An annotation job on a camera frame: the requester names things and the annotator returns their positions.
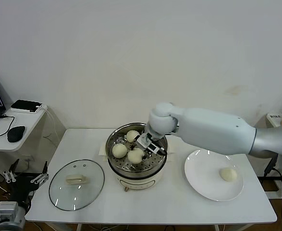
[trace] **wooden floor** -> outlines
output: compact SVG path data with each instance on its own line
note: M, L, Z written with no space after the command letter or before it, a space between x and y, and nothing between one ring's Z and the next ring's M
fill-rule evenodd
M276 191L277 188L273 181L264 181L263 187L266 191ZM2 196L3 191L0 189L0 199L1 200L7 200L5 197ZM256 224L251 226L250 228L246 229L246 231L282 231L282 221L281 221L281 206L282 206L282 200L270 200L274 211L278 217L277 222L272 224ZM51 227L46 225L45 223L36 223L39 225L43 231L53 231ZM73 229L73 231L76 230L77 224L69 224L69 226ZM111 228L113 225L102 225L102 227L108 227ZM169 226L166 228L166 226L163 225L130 225L128 227L129 231L164 231L166 228L166 231L214 231L214 226L174 226L175 230L172 226ZM112 231L125 231L127 228L126 225L120 225L112 229ZM100 225L83 225L82 231L99 231L101 229ZM24 231L40 231L38 227L36 227L32 222L27 222L25 224Z

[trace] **white table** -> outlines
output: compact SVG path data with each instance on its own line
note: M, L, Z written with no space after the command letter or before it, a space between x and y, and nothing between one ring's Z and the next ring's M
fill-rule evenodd
M143 191L124 192L99 148L113 129L68 129L50 164L50 179L35 193L29 221L102 224L251 224L275 222L277 217L245 154L232 156L245 179L242 193L228 202L215 202L198 194L184 175L186 157L197 148L180 141L172 161L166 163L157 185ZM101 165L105 183L98 198L74 211L62 211L49 199L49 185L56 172L77 159Z
M43 114L45 113L44 110L39 110L36 114L30 114L30 113L18 113L18 112L12 112L10 109L10 105L5 105L8 110L5 112L8 116L14 116L15 120L12 123L11 128L16 126L25 126L25 131L23 134L23 137L18 142L10 143L7 140L7 134L0 136L0 152L16 152L18 151L23 143L26 141L32 130L35 128L36 124L39 122L39 120L42 118ZM12 121L11 117L8 118L0 118L0 134L7 131L10 123ZM0 159L5 159L6 155L0 153ZM4 163L4 161L0 161L0 172L3 170L7 170L8 167L12 163Z
M0 137L0 151L2 152L15 152L23 145L26 138L30 135L36 124L39 122L43 114L44 110L39 110L36 114L30 113L20 113L20 112L12 112L11 109L8 109L5 114L7 116L14 116L15 120L12 123L11 128L17 126L25 126L25 132L21 140L18 142L10 143L7 140L7 134ZM0 134L6 132L9 127L12 118L0 118Z

